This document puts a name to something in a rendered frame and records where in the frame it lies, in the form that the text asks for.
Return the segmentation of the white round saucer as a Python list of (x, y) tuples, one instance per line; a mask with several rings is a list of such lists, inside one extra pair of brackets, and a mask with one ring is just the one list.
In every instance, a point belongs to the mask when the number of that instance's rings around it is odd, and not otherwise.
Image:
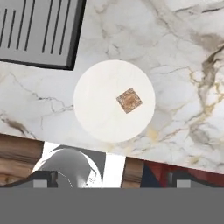
[[(126, 114), (117, 97), (133, 88), (142, 104)], [(83, 129), (98, 140), (119, 143), (140, 134), (151, 121), (156, 97), (146, 73), (122, 60), (91, 66), (78, 80), (74, 112)]]

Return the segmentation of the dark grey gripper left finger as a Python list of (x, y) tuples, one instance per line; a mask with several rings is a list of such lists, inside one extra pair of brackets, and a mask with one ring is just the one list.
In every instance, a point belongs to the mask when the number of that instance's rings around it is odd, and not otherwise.
[(58, 173), (56, 171), (35, 171), (25, 179), (1, 185), (1, 188), (57, 188)]

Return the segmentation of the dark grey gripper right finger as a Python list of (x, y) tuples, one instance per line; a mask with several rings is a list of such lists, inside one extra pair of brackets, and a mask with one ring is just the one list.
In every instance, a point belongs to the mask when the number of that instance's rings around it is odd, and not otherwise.
[(222, 185), (208, 182), (194, 177), (192, 174), (185, 171), (172, 171), (167, 175), (167, 187), (172, 188), (201, 188), (201, 187), (213, 187), (222, 188)]

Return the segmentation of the brown sugar cube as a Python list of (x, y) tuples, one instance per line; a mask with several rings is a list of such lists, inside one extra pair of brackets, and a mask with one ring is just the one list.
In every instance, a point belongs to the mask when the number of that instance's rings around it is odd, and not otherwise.
[(143, 103), (132, 87), (120, 94), (116, 99), (126, 114)]

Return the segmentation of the grey slotted coffee machine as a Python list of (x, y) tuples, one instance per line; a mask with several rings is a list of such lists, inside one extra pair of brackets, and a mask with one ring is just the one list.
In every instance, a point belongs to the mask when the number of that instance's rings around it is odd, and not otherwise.
[(0, 61), (72, 70), (87, 0), (0, 0)]

